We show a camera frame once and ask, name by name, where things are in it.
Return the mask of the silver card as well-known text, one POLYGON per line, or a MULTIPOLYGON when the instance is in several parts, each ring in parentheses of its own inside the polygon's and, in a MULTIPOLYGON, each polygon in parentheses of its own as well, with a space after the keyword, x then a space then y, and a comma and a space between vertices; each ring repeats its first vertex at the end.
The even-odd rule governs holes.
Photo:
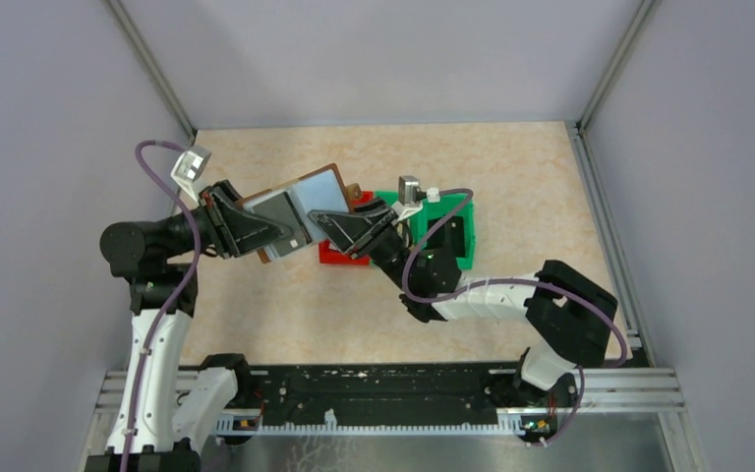
POLYGON ((304 249, 313 242, 297 203, 288 191, 268 192, 246 200, 243 202, 243 208, 272 220, 282 230, 281 236, 262 249, 269 262, 304 249))

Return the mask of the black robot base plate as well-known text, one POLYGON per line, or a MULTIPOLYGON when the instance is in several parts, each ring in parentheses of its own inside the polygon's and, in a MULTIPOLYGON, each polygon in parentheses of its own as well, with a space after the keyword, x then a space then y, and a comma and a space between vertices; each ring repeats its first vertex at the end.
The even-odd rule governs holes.
POLYGON ((559 417, 577 397, 564 375, 548 392, 508 362, 252 366, 230 409, 260 410, 265 426, 315 426, 327 411, 344 427, 492 425, 504 408, 559 417))

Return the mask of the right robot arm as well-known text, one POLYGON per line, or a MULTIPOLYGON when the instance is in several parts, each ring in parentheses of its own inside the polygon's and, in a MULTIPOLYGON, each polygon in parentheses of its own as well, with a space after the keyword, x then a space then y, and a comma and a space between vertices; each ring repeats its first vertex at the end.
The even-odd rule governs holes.
POLYGON ((562 261, 547 260, 521 277, 465 275, 447 247, 428 240, 472 201, 463 200, 428 229, 415 246, 398 234, 404 206, 374 199, 353 212, 312 210, 310 220, 343 254, 368 256, 401 291, 407 311, 422 323, 463 319, 518 321, 540 337, 520 360, 514 391, 539 405, 557 381, 575 369, 622 365, 627 341, 615 324, 618 302, 600 285, 562 261))

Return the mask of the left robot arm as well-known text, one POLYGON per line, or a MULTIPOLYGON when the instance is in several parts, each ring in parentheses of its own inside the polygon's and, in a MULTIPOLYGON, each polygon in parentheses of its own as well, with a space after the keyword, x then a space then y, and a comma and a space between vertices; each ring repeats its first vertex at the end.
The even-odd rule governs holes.
POLYGON ((238 205, 226 181, 199 192, 198 207, 157 221, 124 221, 100 237, 113 276, 127 281, 132 347, 123 399, 104 451, 87 471, 199 471, 203 449, 227 404, 241 407, 256 382, 241 354, 202 363, 185 400, 177 399, 183 344, 195 315, 198 264, 207 249, 240 258, 292 235, 285 223, 238 205))

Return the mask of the brown leather card holder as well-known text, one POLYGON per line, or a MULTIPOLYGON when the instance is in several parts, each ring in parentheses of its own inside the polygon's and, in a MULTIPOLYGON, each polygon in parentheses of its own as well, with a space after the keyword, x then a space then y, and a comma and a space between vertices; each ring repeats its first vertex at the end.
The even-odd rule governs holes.
MULTIPOLYGON (((326 240, 319 228, 310 221, 308 213, 311 210, 342 212, 350 212, 352 210, 346 186, 336 163, 330 163, 284 184, 244 197, 239 200, 239 205, 243 207, 244 201, 274 191, 288 191, 296 201, 302 219, 313 238, 313 242, 308 247, 326 240)), ((258 250, 258 254, 264 264, 285 258, 269 262, 262 249, 258 250)))

